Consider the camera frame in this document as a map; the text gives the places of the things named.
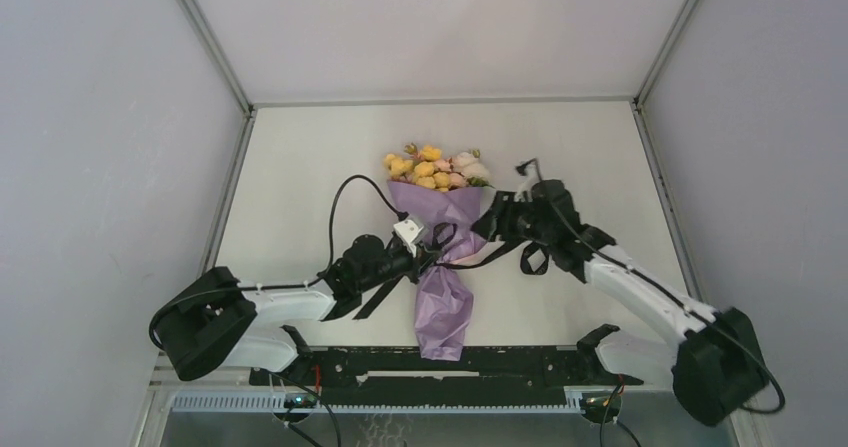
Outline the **yellow fake flower stem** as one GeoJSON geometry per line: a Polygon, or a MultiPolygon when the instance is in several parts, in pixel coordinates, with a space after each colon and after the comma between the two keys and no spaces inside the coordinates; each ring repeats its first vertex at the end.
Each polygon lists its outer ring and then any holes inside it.
{"type": "Polygon", "coordinates": [[[433,179],[433,162],[439,159],[449,160],[440,148],[408,143],[399,153],[386,154],[382,165],[390,181],[440,191],[436,189],[433,179]]]}

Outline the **white fake flower stem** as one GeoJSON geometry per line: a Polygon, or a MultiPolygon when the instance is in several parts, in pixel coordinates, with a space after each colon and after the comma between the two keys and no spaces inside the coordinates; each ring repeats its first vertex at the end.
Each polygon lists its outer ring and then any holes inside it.
{"type": "Polygon", "coordinates": [[[460,152],[451,158],[452,169],[465,179],[467,185],[474,187],[489,186],[491,174],[481,160],[477,149],[460,152]]]}

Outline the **pink wrapping paper sheet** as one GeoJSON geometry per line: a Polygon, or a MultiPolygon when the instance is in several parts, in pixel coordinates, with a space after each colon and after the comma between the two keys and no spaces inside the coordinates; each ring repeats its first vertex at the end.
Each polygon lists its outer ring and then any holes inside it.
{"type": "Polygon", "coordinates": [[[453,240],[444,248],[436,265],[419,278],[414,314],[421,357],[457,362],[461,359],[474,296],[459,273],[444,265],[472,257],[486,244],[471,231],[481,217],[484,190],[464,187],[440,192],[393,181],[388,183],[388,188],[398,210],[411,214],[428,228],[440,223],[457,226],[453,240]]]}

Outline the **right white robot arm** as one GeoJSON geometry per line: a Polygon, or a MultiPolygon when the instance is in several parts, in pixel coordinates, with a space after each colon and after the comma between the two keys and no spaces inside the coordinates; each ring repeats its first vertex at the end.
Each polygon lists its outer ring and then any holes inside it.
{"type": "Polygon", "coordinates": [[[768,414],[785,408],[785,393],[766,366],[750,318],[736,308],[719,311],[642,271],[612,236],[581,222],[561,181],[497,192],[472,230],[487,241],[541,248],[559,269],[641,319],[669,346],[671,389],[701,424],[715,426],[747,410],[767,387],[777,394],[768,414]]]}

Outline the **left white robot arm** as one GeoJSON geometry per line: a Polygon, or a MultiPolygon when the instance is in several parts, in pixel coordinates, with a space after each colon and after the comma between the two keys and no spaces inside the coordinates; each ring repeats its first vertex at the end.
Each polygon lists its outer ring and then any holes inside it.
{"type": "Polygon", "coordinates": [[[316,283],[298,285],[241,285],[229,268],[214,267],[153,315],[149,336],[183,381],[249,367],[298,384],[313,359],[294,322],[367,318],[402,278],[418,280],[443,248],[433,239],[409,248],[398,235],[388,243],[361,235],[316,283]]]}

